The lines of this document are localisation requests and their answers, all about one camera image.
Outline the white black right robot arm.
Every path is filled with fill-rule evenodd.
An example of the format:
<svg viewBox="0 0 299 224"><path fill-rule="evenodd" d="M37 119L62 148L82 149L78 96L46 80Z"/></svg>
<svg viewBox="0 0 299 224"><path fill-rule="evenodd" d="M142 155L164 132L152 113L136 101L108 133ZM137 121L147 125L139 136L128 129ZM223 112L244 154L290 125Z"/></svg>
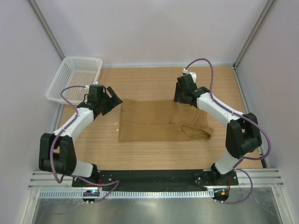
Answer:
<svg viewBox="0 0 299 224"><path fill-rule="evenodd" d="M206 87L197 87L194 73L177 78L174 101L201 109L226 128L224 155L211 166L211 181L224 185L244 157L262 144L257 118L242 114L218 100Z"/></svg>

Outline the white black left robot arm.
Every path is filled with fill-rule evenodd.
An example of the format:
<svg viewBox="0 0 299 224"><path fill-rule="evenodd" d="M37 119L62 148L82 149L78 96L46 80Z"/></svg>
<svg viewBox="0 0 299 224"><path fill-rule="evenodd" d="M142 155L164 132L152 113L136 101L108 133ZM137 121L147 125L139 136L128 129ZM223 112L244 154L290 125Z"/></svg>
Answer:
<svg viewBox="0 0 299 224"><path fill-rule="evenodd" d="M44 133L40 138L39 169L51 172L57 183L64 176L77 178L88 186L99 186L97 166L77 159L74 143L81 132L100 114L106 115L122 103L112 87L101 84L86 85L88 93L78 105L65 100L74 114L59 129Z"/></svg>

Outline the tan ribbed tank top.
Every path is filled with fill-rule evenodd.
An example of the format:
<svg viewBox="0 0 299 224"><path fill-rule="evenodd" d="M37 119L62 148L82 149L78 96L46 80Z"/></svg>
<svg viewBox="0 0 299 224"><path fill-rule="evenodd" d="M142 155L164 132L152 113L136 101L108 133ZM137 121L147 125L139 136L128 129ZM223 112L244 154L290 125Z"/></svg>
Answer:
<svg viewBox="0 0 299 224"><path fill-rule="evenodd" d="M207 113L190 105L129 99L121 104L120 142L209 140L213 133Z"/></svg>

